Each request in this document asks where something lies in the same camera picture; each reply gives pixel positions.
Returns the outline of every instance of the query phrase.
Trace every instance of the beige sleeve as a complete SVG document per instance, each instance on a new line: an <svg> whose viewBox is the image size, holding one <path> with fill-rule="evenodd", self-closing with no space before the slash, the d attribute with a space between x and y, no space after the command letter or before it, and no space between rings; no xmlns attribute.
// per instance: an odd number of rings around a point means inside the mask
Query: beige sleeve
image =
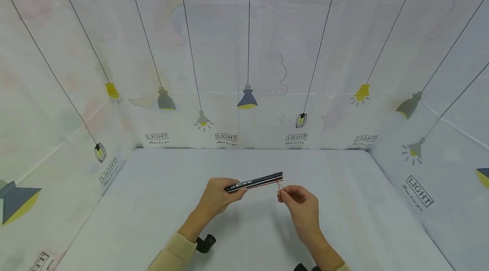
<svg viewBox="0 0 489 271"><path fill-rule="evenodd" d="M196 248L197 243L191 243L175 232L147 271L183 271Z"/></svg>

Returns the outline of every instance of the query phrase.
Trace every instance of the light bulb illustration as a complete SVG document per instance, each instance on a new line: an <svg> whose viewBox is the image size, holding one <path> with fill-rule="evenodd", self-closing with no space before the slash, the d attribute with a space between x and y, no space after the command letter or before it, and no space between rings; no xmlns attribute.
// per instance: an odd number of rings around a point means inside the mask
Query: light bulb illustration
<svg viewBox="0 0 489 271"><path fill-rule="evenodd" d="M0 180L0 225L7 225L27 213L39 197L41 188L17 187Z"/></svg>
<svg viewBox="0 0 489 271"><path fill-rule="evenodd" d="M252 109L258 105L251 92L253 92L251 86L249 84L245 85L243 90L244 96L238 104L239 109Z"/></svg>
<svg viewBox="0 0 489 271"><path fill-rule="evenodd" d="M475 172L481 184L489 190L489 168L479 168Z"/></svg>
<svg viewBox="0 0 489 271"><path fill-rule="evenodd" d="M119 92L117 92L117 89L112 82L107 82L105 87L107 88L107 94L109 94L109 98L112 100L112 103L115 103L116 101L117 103L122 103L124 99L121 97Z"/></svg>
<svg viewBox="0 0 489 271"><path fill-rule="evenodd" d="M412 116L412 114L418 107L418 103L421 100L422 94L423 94L422 91L418 91L418 93L413 94L413 97L409 98L408 100L400 104L400 106L396 109L396 111L402 114L402 116L404 116L405 119L409 120L409 118Z"/></svg>
<svg viewBox="0 0 489 271"><path fill-rule="evenodd" d="M358 106L360 103L364 104L366 99L370 99L370 92L368 90L369 87L369 84L362 84L358 92L355 94L355 97L350 98L352 101L351 104L357 103Z"/></svg>
<svg viewBox="0 0 489 271"><path fill-rule="evenodd" d="M422 165L421 162L421 145L425 142L424 137L422 137L419 142L416 142L414 144L408 145L408 146L402 146L402 148L406 149L406 151L402 152L402 154L407 155L405 162L407 162L409 159L412 160L412 165L414 166L415 160L419 162L419 164Z"/></svg>
<svg viewBox="0 0 489 271"><path fill-rule="evenodd" d="M194 123L194 126L198 126L198 130L202 129L205 132L206 127L212 129L210 125L213 125L213 123L205 117L204 111L199 111L199 119L197 119L197 123Z"/></svg>
<svg viewBox="0 0 489 271"><path fill-rule="evenodd" d="M105 147L101 143L97 143L93 151L95 152L95 157L100 163L103 162L105 158L107 158L107 152L105 151Z"/></svg>
<svg viewBox="0 0 489 271"><path fill-rule="evenodd" d="M302 128L306 124L307 120L307 114L306 113L301 113L295 120L295 127L296 128Z"/></svg>

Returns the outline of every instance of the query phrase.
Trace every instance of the lamp shade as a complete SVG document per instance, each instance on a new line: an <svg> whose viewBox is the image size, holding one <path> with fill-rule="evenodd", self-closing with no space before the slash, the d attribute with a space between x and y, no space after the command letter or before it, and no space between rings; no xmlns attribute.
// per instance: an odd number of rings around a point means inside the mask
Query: lamp shade
<svg viewBox="0 0 489 271"><path fill-rule="evenodd" d="M422 94L423 93L421 91L413 94L413 97L400 104L396 111L402 114L402 116L404 116L406 119L409 119L418 107L418 102L421 100Z"/></svg>
<svg viewBox="0 0 489 271"><path fill-rule="evenodd" d="M173 99L168 96L168 91L165 90L164 88L160 88L158 90L158 93L160 96L158 96L158 107L162 110L176 110L177 107L175 107L175 103L173 102Z"/></svg>
<svg viewBox="0 0 489 271"><path fill-rule="evenodd" d="M296 128L302 128L306 124L307 120L307 114L306 113L301 113L295 120L295 127Z"/></svg>
<svg viewBox="0 0 489 271"><path fill-rule="evenodd" d="M251 94L253 90L251 89L251 85L247 84L244 86L244 96L241 98L241 101L238 104L239 109L251 109L256 107L258 104L256 103L255 97Z"/></svg>
<svg viewBox="0 0 489 271"><path fill-rule="evenodd" d="M417 156L421 158L421 145L425 142L424 137L419 140L419 142L408 145L407 147L410 149L411 156Z"/></svg>
<svg viewBox="0 0 489 271"><path fill-rule="evenodd" d="M16 187L0 181L0 224L5 225L28 212L36 203L41 188Z"/></svg>
<svg viewBox="0 0 489 271"><path fill-rule="evenodd" d="M489 190L489 168L479 168L476 173L481 184Z"/></svg>
<svg viewBox="0 0 489 271"><path fill-rule="evenodd" d="M101 143L95 145L95 148L93 150L95 152L95 157L100 163L103 162L105 158L107 158L107 152L105 151L105 148Z"/></svg>
<svg viewBox="0 0 489 271"><path fill-rule="evenodd" d="M199 111L199 119L197 120L197 123L200 124L201 126L205 126L207 123L210 123L211 121L204 116L204 111Z"/></svg>

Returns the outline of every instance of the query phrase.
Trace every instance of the black object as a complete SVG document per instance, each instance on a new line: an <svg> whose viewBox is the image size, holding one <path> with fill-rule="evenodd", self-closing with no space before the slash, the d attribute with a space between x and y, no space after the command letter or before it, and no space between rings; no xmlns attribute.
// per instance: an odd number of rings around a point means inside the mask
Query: black object
<svg viewBox="0 0 489 271"><path fill-rule="evenodd" d="M294 271L308 271L303 264L298 264ZM318 266L312 268L312 271L321 271Z"/></svg>
<svg viewBox="0 0 489 271"><path fill-rule="evenodd" d="M207 235L205 240L202 240L199 237L197 238L197 251L204 254L209 253L209 251L211 251L211 248L215 243L216 243L216 239L211 234Z"/></svg>

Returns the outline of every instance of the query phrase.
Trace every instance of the forearm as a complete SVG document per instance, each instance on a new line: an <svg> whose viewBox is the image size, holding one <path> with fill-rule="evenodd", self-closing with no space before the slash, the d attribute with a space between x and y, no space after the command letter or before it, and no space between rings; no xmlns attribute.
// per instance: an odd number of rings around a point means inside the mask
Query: forearm
<svg viewBox="0 0 489 271"><path fill-rule="evenodd" d="M306 238L304 244L321 271L336 271L345 264L321 231Z"/></svg>

